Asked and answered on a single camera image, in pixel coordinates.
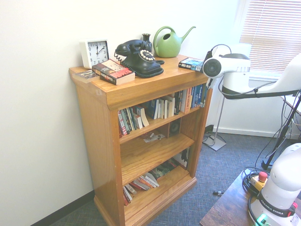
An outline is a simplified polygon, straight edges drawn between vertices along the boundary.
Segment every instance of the metal stand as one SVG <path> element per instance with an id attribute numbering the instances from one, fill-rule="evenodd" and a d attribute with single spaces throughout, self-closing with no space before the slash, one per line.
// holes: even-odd
<path id="1" fill-rule="evenodd" d="M 220 112 L 220 117 L 218 119 L 217 122 L 217 126 L 216 126 L 216 131 L 215 131 L 215 136 L 210 135 L 207 140 L 205 140 L 203 143 L 208 145 L 209 147 L 211 147 L 213 150 L 217 151 L 220 148 L 224 147 L 226 145 L 225 142 L 221 141 L 220 139 L 216 138 L 217 136 L 217 130 L 218 127 L 220 125 L 220 121 L 221 121 L 221 116 L 222 116 L 222 109 L 224 107 L 224 102 L 225 102 L 225 97 L 222 97 L 222 107 L 221 107 L 221 112 Z"/>
<path id="2" fill-rule="evenodd" d="M 272 166 L 271 161 L 272 161 L 272 159 L 273 159 L 273 157 L 274 157 L 274 155 L 275 155 L 275 153 L 276 153 L 276 150 L 278 149 L 278 146 L 281 144 L 282 139 L 285 138 L 286 132 L 287 132 L 288 129 L 289 129 L 289 125 L 291 124 L 291 121 L 292 121 L 292 119 L 293 119 L 293 116 L 295 115 L 295 113 L 296 113 L 296 111 L 297 111 L 297 108 L 298 108 L 300 102 L 301 102 L 301 97 L 299 97 L 299 99 L 298 99 L 298 101 L 297 101 L 297 103 L 296 103 L 296 106 L 295 106 L 295 107 L 294 107 L 294 106 L 292 107 L 293 110 L 291 111 L 291 114 L 289 115 L 289 117 L 288 117 L 288 119 L 287 119 L 287 123 L 285 124 L 285 126 L 284 126 L 284 127 L 281 129 L 281 131 L 280 131 L 280 136 L 279 136 L 279 138 L 278 138 L 278 140 L 277 140 L 277 142 L 276 142 L 276 144 L 275 144 L 275 146 L 274 146 L 274 148 L 273 148 L 273 151 L 272 151 L 273 154 L 269 157 L 267 163 L 265 163 L 264 161 L 262 161 L 261 167 L 262 167 L 264 170 L 267 170 L 269 166 Z"/>

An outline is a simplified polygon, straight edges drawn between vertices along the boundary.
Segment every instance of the red button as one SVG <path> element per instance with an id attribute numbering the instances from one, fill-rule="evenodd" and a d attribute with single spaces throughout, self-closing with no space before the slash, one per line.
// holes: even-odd
<path id="1" fill-rule="evenodd" d="M 265 180 L 266 180 L 267 178 L 268 178 L 268 175 L 267 175 L 266 172 L 260 172 L 260 173 L 259 173 L 259 177 L 258 177 L 259 181 L 265 182 Z"/>

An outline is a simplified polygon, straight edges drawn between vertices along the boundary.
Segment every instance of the bookshelf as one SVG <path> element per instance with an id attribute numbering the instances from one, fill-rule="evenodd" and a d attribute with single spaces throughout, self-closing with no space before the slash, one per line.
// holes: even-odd
<path id="1" fill-rule="evenodd" d="M 205 75 L 178 67 L 186 56 L 164 58 L 164 73 L 149 79 L 114 86 L 99 80 L 85 84 L 72 78 L 83 67 L 69 69 L 76 85 L 89 165 L 95 190 L 94 202 L 110 226 L 146 225 L 175 200 L 191 189 L 205 131 L 212 91 L 204 108 L 167 119 L 152 120 L 149 126 L 119 138 L 118 110 L 134 106 L 207 82 Z M 145 143 L 140 135 L 181 118 L 181 132 L 169 138 Z M 122 187 L 145 172 L 190 147 L 187 168 L 180 166 L 158 180 L 157 188 L 137 191 L 128 206 L 123 203 Z"/>

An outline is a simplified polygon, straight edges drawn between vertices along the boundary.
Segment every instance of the white baseboard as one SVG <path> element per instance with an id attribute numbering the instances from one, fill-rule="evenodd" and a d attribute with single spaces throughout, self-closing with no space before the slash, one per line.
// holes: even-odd
<path id="1" fill-rule="evenodd" d="M 273 137 L 274 133 L 266 132 L 266 131 L 252 131 L 252 130 L 242 130 L 242 129 L 229 129 L 229 128 L 218 128 L 219 133 L 230 133 L 230 134 L 239 134 L 239 135 L 250 135 L 250 136 L 258 136 L 258 137 Z M 297 140 L 297 135 L 291 135 L 291 139 Z"/>

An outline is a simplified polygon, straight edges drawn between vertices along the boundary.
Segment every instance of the watering can handle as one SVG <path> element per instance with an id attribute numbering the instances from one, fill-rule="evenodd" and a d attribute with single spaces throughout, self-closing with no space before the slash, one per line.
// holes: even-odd
<path id="1" fill-rule="evenodd" d="M 164 29 L 166 29 L 166 28 L 168 28 L 171 32 L 174 32 L 174 30 L 173 30 L 171 27 L 169 27 L 169 26 L 161 27 L 161 28 L 156 32 L 156 34 L 155 34 L 154 41 L 153 41 L 154 48 L 157 47 L 157 36 L 158 36 L 158 34 L 159 34 L 162 30 L 164 30 Z"/>

